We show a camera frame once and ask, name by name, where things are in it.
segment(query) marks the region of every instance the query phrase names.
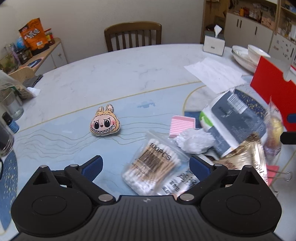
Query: black cap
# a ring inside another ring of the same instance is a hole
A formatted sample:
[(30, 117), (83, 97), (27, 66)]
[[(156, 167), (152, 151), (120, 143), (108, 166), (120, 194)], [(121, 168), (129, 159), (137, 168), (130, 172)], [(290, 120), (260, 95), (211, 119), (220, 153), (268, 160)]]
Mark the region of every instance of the black cap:
[(10, 123), (13, 120), (13, 118), (7, 112), (3, 113), (2, 118), (6, 122), (7, 125), (10, 125)]

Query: plush keychain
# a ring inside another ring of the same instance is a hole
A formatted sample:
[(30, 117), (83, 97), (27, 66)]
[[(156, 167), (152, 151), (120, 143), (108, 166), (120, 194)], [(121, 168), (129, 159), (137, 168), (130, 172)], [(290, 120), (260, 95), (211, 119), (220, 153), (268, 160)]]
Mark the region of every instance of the plush keychain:
[(114, 108), (111, 104), (104, 107), (99, 107), (96, 116), (91, 121), (90, 130), (96, 136), (106, 136), (119, 131), (120, 122), (116, 115), (113, 113)]

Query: stack of plates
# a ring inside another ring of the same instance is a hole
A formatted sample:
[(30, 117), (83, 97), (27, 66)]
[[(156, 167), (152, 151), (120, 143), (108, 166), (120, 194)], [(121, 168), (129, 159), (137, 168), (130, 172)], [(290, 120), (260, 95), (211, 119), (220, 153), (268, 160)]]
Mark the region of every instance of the stack of plates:
[(255, 73), (257, 65), (250, 59), (248, 55), (248, 49), (233, 45), (232, 46), (232, 54), (235, 58), (235, 60), (243, 66), (245, 69), (251, 71), (252, 73)]

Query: cabinet door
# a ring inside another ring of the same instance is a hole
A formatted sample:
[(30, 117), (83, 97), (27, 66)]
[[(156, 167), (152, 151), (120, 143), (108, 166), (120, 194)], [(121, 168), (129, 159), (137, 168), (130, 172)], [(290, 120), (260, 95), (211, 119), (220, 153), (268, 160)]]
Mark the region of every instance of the cabinet door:
[(242, 23), (239, 23), (240, 27), (240, 42), (242, 47), (248, 48), (249, 44), (254, 44), (254, 34), (256, 29), (256, 22), (241, 18)]
[(272, 39), (272, 30), (266, 26), (256, 23), (252, 35), (254, 36), (253, 45), (268, 52)]
[(35, 72), (35, 75), (45, 74), (53, 69), (55, 69), (54, 61), (51, 55), (48, 55), (44, 62), (40, 65), (40, 67)]
[(224, 38), (225, 46), (232, 47), (233, 45), (240, 45), (239, 23), (241, 18), (231, 13), (227, 13)]
[(52, 51), (51, 55), (57, 68), (68, 64), (61, 43)]
[(287, 64), (294, 60), (296, 45), (279, 34), (273, 34), (269, 55)]

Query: orange snack bag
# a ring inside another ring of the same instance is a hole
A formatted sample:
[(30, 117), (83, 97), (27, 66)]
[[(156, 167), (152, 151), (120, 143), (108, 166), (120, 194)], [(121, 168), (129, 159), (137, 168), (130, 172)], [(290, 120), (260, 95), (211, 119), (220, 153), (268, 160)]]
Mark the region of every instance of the orange snack bag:
[(39, 54), (49, 48), (40, 18), (31, 20), (19, 32), (26, 47), (30, 47), (33, 55)]

